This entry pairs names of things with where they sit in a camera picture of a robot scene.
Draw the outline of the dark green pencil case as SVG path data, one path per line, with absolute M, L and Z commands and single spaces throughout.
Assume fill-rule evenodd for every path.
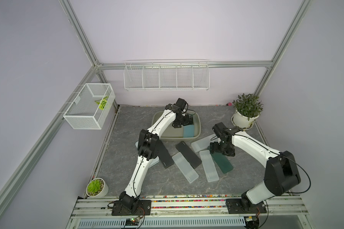
M 223 174 L 227 174 L 228 172 L 233 170 L 233 165 L 230 163 L 230 161 L 224 154 L 220 152 L 214 152 L 212 147 L 208 147 L 208 150 L 210 152 L 211 157 L 216 162 Z

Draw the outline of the frosted white pencil case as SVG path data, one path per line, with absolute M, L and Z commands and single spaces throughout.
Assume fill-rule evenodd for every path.
M 192 142 L 191 148 L 195 153 L 198 153 L 202 150 L 206 150 L 210 146 L 210 143 L 219 142 L 219 140 L 220 139 L 215 134 L 212 134 L 207 137 L 201 138 L 195 142 Z
M 200 159 L 202 160 L 207 182 L 218 181 L 219 176 L 209 150 L 202 150 L 199 152 L 199 155 Z
M 197 172 L 193 169 L 181 152 L 178 152 L 172 156 L 172 160 L 190 184 L 199 178 Z

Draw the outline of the light blue pencil case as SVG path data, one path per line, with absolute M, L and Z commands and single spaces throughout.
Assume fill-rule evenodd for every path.
M 191 138 L 195 136 L 195 126 L 187 125 L 183 127 L 183 138 Z

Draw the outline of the black pencil case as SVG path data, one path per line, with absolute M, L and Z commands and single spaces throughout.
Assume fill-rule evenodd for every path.
M 184 141 L 181 141 L 175 147 L 190 163 L 193 169 L 196 169 L 202 164 L 202 160 Z
M 172 159 L 171 155 L 169 154 L 169 151 L 167 150 L 167 148 L 165 147 L 165 145 L 163 144 L 161 140 L 157 141 L 156 151 L 165 169 L 174 165 L 174 160 Z

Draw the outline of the pale white pencil case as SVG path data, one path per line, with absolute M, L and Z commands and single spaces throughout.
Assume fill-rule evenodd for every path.
M 138 148 L 138 145 L 139 145 L 139 142 L 137 141 L 135 143 L 135 147 Z M 149 167 L 153 167 L 154 165 L 156 165 L 159 162 L 160 162 L 160 158 L 157 156 L 156 158 L 151 159 L 151 163 L 149 164 Z

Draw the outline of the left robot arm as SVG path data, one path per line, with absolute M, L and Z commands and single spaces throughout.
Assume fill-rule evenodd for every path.
M 150 164 L 159 156 L 162 142 L 160 137 L 169 125 L 181 128 L 193 123 L 192 115 L 187 112 L 188 103 L 178 98 L 176 103 L 168 104 L 159 119 L 148 129 L 140 131 L 138 140 L 138 158 L 132 177 L 119 196 L 119 202 L 130 212 L 138 208 L 142 183 Z

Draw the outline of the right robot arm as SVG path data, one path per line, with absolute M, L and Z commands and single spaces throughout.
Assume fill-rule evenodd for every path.
M 211 154 L 235 156 L 235 148 L 239 148 L 265 168 L 263 181 L 241 195 L 241 206 L 255 207 L 269 198 L 281 196 L 301 183 L 298 165 L 289 151 L 275 150 L 245 131 L 228 128 L 222 122 L 215 124 L 212 130 L 220 140 L 210 144 Z

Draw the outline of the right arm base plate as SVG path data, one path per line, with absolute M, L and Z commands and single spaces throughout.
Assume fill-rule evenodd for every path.
M 252 204 L 247 199 L 229 198 L 226 199 L 226 207 L 229 214 L 266 214 L 267 209 L 264 202 L 259 204 Z

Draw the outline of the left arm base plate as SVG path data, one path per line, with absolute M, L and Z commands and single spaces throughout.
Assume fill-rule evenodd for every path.
M 150 200 L 137 200 L 132 203 L 130 208 L 117 200 L 114 202 L 111 214 L 113 216 L 149 216 L 151 210 L 152 202 Z

